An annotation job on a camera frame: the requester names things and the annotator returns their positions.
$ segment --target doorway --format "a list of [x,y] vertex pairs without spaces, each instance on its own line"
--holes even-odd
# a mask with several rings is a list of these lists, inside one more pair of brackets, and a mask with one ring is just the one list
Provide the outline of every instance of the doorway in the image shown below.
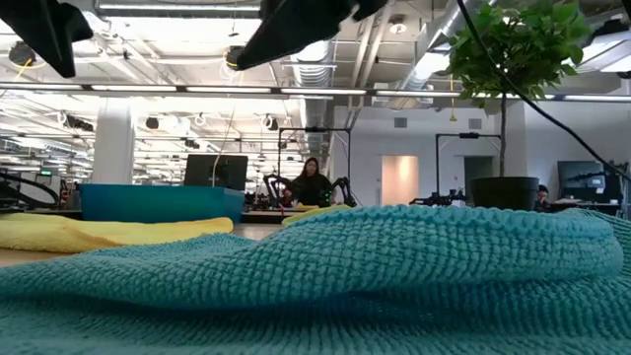
[[494,157],[464,157],[464,194],[471,193],[471,181],[475,178],[493,177]]
[[418,186],[418,157],[382,156],[381,205],[408,204]]

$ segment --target blue bin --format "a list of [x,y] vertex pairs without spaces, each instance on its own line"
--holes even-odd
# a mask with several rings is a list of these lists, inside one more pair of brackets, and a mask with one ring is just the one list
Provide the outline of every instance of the blue bin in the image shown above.
[[86,221],[165,223],[228,217],[239,223],[243,192],[209,186],[82,184]]

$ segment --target plant pot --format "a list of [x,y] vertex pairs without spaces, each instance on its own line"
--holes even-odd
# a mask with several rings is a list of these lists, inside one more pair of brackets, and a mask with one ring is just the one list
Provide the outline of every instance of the plant pot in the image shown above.
[[485,177],[471,181],[475,207],[530,211],[539,187],[537,177]]

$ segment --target white pillar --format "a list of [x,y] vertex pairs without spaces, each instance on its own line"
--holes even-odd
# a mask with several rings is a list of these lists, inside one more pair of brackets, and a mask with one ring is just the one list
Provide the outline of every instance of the white pillar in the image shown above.
[[132,183],[135,137],[131,100],[104,98],[97,119],[93,183]]

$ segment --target teal towel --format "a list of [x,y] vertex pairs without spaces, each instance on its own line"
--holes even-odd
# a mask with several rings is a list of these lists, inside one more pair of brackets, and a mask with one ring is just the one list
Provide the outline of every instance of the teal towel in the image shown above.
[[1,268],[0,353],[631,353],[630,226],[368,207]]

